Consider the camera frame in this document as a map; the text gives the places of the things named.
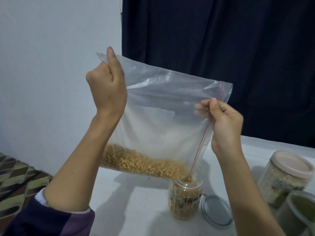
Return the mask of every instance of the person's right hand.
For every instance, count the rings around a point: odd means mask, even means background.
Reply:
[[[104,62],[86,74],[97,115],[119,121],[127,102],[124,72],[112,47],[107,48],[108,65]]]
[[[243,116],[230,105],[215,98],[201,101],[196,108],[197,114],[202,114],[205,110],[210,111],[215,119],[211,147],[218,159],[242,154]]]

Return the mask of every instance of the plastic bag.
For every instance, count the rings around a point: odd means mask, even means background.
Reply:
[[[107,63],[105,54],[97,55]],[[187,177],[212,136],[211,117],[196,115],[195,104],[211,98],[227,102],[232,84],[117,58],[128,100],[101,167],[152,177]]]

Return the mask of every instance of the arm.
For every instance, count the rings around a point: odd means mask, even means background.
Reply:
[[[86,75],[97,114],[52,182],[39,192],[6,228],[5,235],[89,235],[94,212],[89,209],[104,148],[126,105],[124,73],[111,47],[108,66]]]
[[[223,173],[232,214],[239,236],[285,236],[252,178],[242,152],[243,117],[216,99],[196,105],[197,114],[210,110],[215,118],[211,142]]]

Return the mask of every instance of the wall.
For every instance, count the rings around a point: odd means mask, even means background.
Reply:
[[[0,152],[55,174],[96,112],[87,71],[121,54],[119,0],[0,0]]]

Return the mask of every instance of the dark blue curtain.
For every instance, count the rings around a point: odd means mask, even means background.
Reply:
[[[123,0],[122,48],[233,83],[243,135],[315,147],[315,0]]]

